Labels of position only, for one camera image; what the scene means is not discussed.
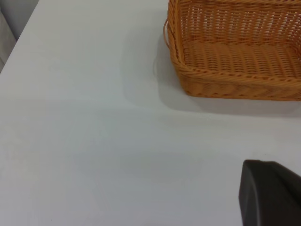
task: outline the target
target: gray wall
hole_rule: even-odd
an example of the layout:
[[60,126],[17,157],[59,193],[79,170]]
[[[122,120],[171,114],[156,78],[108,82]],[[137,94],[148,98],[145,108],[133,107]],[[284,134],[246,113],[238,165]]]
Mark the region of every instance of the gray wall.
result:
[[0,0],[0,7],[14,36],[18,39],[39,0]]

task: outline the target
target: orange wicker basket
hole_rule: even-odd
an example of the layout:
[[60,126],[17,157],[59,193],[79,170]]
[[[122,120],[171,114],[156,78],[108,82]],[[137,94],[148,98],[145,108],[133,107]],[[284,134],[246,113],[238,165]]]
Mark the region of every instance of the orange wicker basket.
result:
[[301,0],[169,0],[166,25],[188,95],[301,100]]

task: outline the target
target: table surface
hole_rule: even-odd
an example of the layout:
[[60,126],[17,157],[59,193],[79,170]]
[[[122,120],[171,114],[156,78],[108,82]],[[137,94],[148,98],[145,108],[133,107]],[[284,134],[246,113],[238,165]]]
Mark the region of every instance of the table surface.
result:
[[0,76],[0,225],[241,226],[243,160],[301,174],[301,103],[184,94],[167,0],[40,0]]

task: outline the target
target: black object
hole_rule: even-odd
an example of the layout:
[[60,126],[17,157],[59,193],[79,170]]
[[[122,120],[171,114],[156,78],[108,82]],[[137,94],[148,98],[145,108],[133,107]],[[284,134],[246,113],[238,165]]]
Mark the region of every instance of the black object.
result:
[[239,204],[244,226],[301,226],[301,177],[273,161],[244,161]]

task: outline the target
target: basket handle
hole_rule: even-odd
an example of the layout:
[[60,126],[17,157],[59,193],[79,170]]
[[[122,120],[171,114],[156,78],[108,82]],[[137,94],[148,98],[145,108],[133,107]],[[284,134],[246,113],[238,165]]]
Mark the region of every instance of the basket handle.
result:
[[168,42],[166,41],[166,31],[165,31],[167,23],[168,23],[168,19],[166,19],[166,21],[165,21],[165,23],[164,23],[164,26],[163,26],[163,37],[164,37],[164,42],[165,42],[165,44],[166,44],[167,47],[169,48],[169,44],[168,44]]

